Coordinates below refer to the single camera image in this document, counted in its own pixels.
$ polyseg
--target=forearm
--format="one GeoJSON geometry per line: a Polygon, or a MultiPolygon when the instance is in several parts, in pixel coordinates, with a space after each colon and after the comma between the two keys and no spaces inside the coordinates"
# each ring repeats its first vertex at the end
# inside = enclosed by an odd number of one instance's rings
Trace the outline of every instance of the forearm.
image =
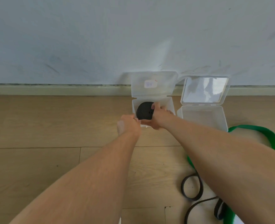
{"type": "Polygon", "coordinates": [[[275,151],[267,146],[171,116],[167,129],[200,176],[247,223],[275,220],[275,151]]]}
{"type": "Polygon", "coordinates": [[[11,224],[118,223],[137,140],[122,134],[52,184],[11,224]]]}

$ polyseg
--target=baseboard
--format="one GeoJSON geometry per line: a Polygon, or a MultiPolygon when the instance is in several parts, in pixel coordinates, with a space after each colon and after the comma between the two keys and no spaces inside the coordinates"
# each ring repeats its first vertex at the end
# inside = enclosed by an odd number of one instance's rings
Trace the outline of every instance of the baseboard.
{"type": "MultiPolygon", "coordinates": [[[[173,96],[181,96],[177,85],[173,96]]],[[[130,96],[130,85],[0,84],[0,95],[130,96]]],[[[275,96],[275,86],[231,86],[228,96],[275,96]]]]}

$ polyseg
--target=black round object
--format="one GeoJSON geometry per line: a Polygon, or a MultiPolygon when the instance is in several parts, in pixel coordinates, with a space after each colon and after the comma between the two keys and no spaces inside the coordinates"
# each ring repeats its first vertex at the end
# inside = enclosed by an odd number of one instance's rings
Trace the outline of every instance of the black round object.
{"type": "Polygon", "coordinates": [[[139,107],[137,108],[136,117],[139,120],[141,120],[141,119],[149,119],[149,120],[152,119],[154,110],[151,109],[151,107],[152,107],[153,103],[154,102],[150,102],[150,101],[141,103],[139,105],[139,107]]]}

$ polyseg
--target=sticker on lid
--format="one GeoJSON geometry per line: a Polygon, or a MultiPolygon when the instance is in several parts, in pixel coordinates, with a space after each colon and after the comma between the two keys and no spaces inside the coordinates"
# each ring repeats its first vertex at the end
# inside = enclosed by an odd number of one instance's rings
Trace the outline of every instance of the sticker on lid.
{"type": "Polygon", "coordinates": [[[145,80],[144,87],[145,88],[156,88],[158,85],[158,81],[154,79],[147,79],[145,80]]]}

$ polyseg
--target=clear plastic box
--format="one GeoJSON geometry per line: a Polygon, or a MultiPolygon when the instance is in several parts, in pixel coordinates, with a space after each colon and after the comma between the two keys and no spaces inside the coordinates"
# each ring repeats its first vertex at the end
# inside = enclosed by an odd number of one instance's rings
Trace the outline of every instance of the clear plastic box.
{"type": "Polygon", "coordinates": [[[175,113],[172,97],[177,72],[135,72],[131,76],[132,112],[136,115],[139,105],[146,101],[160,102],[167,110],[175,113]]]}
{"type": "Polygon", "coordinates": [[[229,90],[229,78],[187,76],[177,116],[188,121],[228,131],[225,113],[220,106],[229,90]]]}

